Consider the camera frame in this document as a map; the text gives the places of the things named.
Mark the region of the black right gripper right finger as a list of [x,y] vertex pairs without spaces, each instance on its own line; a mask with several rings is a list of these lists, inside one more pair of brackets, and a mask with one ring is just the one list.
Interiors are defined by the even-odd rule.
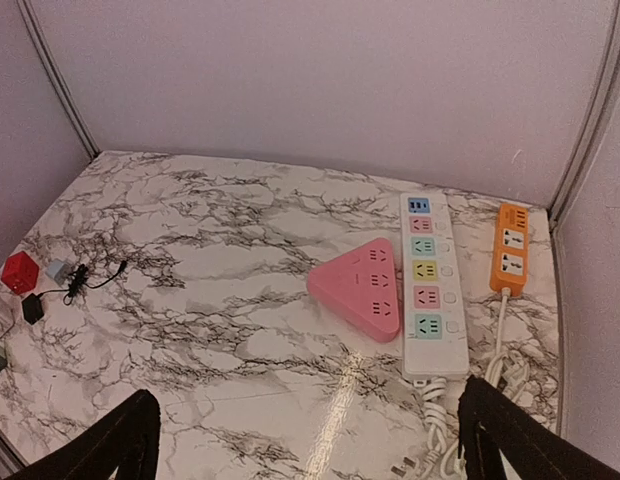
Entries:
[[547,430],[482,378],[459,399],[458,455],[469,479],[620,479],[620,472]]

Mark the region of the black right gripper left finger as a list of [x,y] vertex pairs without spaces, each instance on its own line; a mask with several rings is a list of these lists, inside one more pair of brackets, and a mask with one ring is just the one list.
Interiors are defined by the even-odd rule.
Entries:
[[13,479],[154,479],[159,459],[160,405],[151,392],[125,401],[55,452]]

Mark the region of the pink triangular power strip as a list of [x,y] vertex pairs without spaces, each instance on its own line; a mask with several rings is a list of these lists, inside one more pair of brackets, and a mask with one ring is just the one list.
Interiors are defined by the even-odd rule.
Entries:
[[309,294],[379,343],[400,330],[398,289],[391,242],[376,238],[312,269]]

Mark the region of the black power adapter with cable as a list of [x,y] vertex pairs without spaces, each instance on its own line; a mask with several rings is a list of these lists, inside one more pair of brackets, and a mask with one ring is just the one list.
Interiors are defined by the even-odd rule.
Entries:
[[107,279],[96,285],[90,285],[88,283],[90,270],[87,265],[80,264],[74,271],[71,271],[68,275],[68,285],[60,289],[51,289],[40,292],[38,294],[29,294],[25,299],[21,301],[22,315],[24,320],[30,325],[34,325],[39,320],[44,318],[44,305],[43,297],[48,294],[62,294],[62,302],[65,306],[71,306],[74,299],[79,296],[84,290],[96,290],[100,289],[124,273],[128,266],[128,261],[123,260],[118,267],[118,270]]

